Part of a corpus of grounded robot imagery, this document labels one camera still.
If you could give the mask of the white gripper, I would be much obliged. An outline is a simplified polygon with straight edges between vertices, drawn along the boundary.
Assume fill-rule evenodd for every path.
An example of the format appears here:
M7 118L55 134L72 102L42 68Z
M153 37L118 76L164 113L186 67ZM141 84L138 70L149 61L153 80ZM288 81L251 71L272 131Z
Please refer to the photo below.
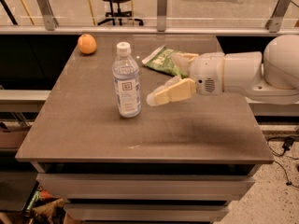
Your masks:
M196 86L201 95L222 94L222 52L200 56L197 53L174 52L171 60L183 76L189 75L190 78L172 77L147 96L148 105L159 106L190 99L196 93Z

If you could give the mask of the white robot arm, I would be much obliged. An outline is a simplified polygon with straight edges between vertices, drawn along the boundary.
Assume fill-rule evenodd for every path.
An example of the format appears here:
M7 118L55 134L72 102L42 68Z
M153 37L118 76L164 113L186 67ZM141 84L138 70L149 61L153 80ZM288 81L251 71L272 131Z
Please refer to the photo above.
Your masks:
M242 94L273 105L299 101L299 35L280 35L263 52L204 53L147 96L150 106L186 100L193 94Z

